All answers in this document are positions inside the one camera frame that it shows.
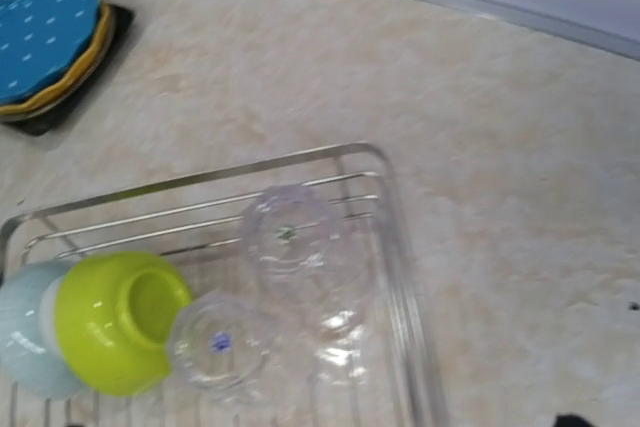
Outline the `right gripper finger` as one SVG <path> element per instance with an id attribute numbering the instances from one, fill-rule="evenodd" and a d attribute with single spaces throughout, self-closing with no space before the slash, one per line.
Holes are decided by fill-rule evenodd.
<path id="1" fill-rule="evenodd" d="M 571 413 L 558 414 L 553 427 L 595 427 L 585 418 Z"/>

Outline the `clear glass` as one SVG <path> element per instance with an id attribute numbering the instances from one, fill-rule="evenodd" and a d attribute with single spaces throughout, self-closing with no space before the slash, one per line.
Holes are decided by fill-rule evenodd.
<path id="1" fill-rule="evenodd" d="M 190 387 L 220 403 L 257 407 L 271 402 L 278 333 L 272 316 L 213 291 L 178 313 L 166 351 L 173 372 Z"/>
<path id="2" fill-rule="evenodd" d="M 243 211 L 241 245 L 265 295 L 320 338 L 359 329 L 371 269 L 339 209 L 301 184 L 263 190 Z"/>

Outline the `green bowl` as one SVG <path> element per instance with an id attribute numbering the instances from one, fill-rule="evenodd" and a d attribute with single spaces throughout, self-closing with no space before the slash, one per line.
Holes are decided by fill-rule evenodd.
<path id="1" fill-rule="evenodd" d="M 56 296 L 62 356 L 102 394 L 146 392 L 169 375 L 165 344 L 176 316 L 192 300 L 183 275 L 158 255 L 90 255 L 63 277 Z"/>

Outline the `grey striped bowl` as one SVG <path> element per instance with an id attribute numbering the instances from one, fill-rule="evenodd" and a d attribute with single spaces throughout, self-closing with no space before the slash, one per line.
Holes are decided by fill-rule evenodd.
<path id="1" fill-rule="evenodd" d="M 1 287 L 1 366 L 11 380 L 43 399 L 66 400 L 86 389 L 64 360 L 54 328 L 54 304 L 73 264 L 27 264 Z"/>

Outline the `yellow polka dot plate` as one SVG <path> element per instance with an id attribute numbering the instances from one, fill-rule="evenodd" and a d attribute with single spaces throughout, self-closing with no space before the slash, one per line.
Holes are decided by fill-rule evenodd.
<path id="1" fill-rule="evenodd" d="M 113 39 L 114 23 L 112 8 L 106 2 L 102 2 L 99 21 L 91 42 L 64 76 L 20 104 L 2 105 L 1 120 L 18 122 L 41 116 L 75 93 L 106 55 Z"/>

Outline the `black floral square plate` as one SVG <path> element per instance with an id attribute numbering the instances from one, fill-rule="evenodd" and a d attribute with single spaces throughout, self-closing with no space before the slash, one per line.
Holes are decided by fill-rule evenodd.
<path id="1" fill-rule="evenodd" d="M 127 42 L 132 26 L 136 18 L 136 12 L 122 5 L 110 3 L 114 14 L 113 27 L 110 40 L 99 54 L 97 63 L 84 75 L 78 86 L 74 86 L 69 94 L 66 94 L 59 102 L 35 117 L 16 121 L 1 121 L 1 126 L 6 127 L 22 135 L 37 138 L 50 132 L 60 130 L 67 121 L 81 110 L 86 98 L 96 86 L 102 82 L 110 65 L 119 56 L 120 51 Z"/>

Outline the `blue polka dot plate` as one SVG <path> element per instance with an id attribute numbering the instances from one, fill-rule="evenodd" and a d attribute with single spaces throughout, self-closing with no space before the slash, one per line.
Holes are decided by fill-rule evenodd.
<path id="1" fill-rule="evenodd" d="M 1 102 L 60 80 L 89 45 L 100 0 L 1 0 Z"/>

